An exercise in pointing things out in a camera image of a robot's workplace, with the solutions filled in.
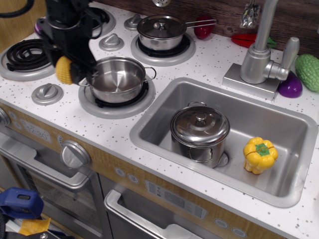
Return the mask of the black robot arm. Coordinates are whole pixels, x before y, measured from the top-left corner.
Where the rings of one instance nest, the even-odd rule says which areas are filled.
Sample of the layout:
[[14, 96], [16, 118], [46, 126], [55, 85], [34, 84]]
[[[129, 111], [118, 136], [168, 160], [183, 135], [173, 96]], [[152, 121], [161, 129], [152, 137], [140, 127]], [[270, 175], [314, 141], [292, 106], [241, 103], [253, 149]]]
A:
[[90, 50], [93, 21], [101, 23], [90, 8], [90, 0], [47, 0], [46, 16], [37, 20], [43, 46], [54, 67], [65, 56], [70, 63], [71, 82], [79, 84], [97, 74], [96, 60]]

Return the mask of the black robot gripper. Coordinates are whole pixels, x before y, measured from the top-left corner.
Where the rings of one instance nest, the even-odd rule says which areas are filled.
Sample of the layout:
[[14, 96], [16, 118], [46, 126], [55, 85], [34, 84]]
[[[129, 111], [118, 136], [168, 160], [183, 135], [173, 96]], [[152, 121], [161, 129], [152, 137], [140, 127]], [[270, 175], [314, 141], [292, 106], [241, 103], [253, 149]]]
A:
[[89, 9], [72, 12], [69, 9], [48, 9], [46, 18], [38, 23], [43, 32], [43, 45], [53, 67], [66, 56], [71, 60], [70, 73], [73, 84], [98, 76], [96, 60], [90, 50], [94, 13]]

